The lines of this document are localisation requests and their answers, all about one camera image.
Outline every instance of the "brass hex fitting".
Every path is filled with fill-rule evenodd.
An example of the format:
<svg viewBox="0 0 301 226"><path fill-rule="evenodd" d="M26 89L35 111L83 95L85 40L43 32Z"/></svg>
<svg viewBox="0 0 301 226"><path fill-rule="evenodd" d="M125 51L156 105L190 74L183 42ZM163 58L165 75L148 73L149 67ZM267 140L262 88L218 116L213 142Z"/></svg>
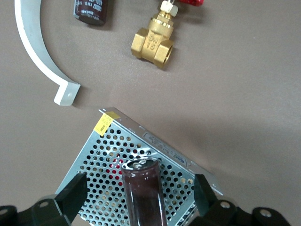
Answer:
<svg viewBox="0 0 301 226"><path fill-rule="evenodd" d="M174 30L171 19L172 16L164 11L155 14L150 19L148 29L141 28L136 33L131 47L132 54L163 68L174 45L174 41L169 39Z"/></svg>

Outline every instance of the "white curved bracket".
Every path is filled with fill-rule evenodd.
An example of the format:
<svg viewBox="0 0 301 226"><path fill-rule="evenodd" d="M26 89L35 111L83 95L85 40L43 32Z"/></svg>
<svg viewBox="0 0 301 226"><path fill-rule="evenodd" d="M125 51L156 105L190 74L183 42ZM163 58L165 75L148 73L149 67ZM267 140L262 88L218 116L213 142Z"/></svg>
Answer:
<svg viewBox="0 0 301 226"><path fill-rule="evenodd" d="M27 53L36 66L60 86L54 102L61 106L70 106L80 84L61 72L47 52L40 25L40 9L41 0L15 0L18 31Z"/></svg>

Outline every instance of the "yellow sticker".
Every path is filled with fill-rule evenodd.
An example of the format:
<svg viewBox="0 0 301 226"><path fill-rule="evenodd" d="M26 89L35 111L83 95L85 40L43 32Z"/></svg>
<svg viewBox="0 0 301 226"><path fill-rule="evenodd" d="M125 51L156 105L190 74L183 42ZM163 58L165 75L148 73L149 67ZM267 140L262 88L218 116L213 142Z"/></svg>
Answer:
<svg viewBox="0 0 301 226"><path fill-rule="evenodd" d="M117 115L115 112L103 113L102 117L94 127L94 131L103 137L113 120L118 118L120 118L120 116Z"/></svg>

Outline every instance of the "electrolytic capacitor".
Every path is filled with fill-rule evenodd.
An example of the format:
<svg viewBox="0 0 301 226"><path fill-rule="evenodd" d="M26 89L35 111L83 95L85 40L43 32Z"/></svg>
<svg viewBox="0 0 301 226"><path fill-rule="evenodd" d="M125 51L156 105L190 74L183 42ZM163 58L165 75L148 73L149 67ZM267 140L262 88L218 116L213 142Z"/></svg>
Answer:
<svg viewBox="0 0 301 226"><path fill-rule="evenodd" d="M91 25L103 25L106 22L108 0L75 0L74 17Z"/></svg>
<svg viewBox="0 0 301 226"><path fill-rule="evenodd" d="M144 157L122 166L131 226L167 226L159 161Z"/></svg>

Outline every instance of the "brown surface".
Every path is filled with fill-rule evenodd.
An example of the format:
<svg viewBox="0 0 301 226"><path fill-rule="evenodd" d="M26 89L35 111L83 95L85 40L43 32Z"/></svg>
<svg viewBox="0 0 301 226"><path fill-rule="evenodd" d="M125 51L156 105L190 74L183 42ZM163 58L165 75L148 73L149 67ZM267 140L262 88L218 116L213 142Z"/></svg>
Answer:
<svg viewBox="0 0 301 226"><path fill-rule="evenodd" d="M24 210L54 193L97 109L114 106L212 171L246 211L275 208L299 225L301 1L183 5L164 70L130 51L158 1L111 3L107 24L94 28L73 18L72 0L42 2L49 53L82 85L61 107L58 86L21 43L14 1L0 1L0 205Z"/></svg>

